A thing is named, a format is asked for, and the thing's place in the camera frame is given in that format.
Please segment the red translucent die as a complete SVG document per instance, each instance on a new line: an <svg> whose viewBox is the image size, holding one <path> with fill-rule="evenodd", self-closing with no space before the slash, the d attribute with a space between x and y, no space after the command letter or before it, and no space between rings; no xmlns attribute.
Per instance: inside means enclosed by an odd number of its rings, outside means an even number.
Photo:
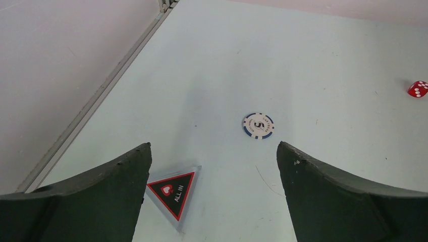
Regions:
<svg viewBox="0 0 428 242"><path fill-rule="evenodd" d="M416 81L407 90L407 93L414 98L422 98L427 95L427 92L428 86L425 81Z"/></svg>

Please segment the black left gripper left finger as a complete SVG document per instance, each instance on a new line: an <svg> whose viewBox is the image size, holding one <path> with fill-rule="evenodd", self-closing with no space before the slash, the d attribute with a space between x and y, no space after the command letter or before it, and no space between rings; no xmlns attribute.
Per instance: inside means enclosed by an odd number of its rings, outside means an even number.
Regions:
<svg viewBox="0 0 428 242"><path fill-rule="evenodd" d="M151 145L30 193L1 195L1 241L131 241Z"/></svg>

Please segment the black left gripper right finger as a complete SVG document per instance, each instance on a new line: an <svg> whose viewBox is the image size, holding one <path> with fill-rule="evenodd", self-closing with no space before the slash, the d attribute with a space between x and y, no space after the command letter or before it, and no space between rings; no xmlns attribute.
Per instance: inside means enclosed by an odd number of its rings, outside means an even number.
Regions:
<svg viewBox="0 0 428 242"><path fill-rule="evenodd" d="M377 183L280 142L277 164L298 241L427 241L427 193Z"/></svg>

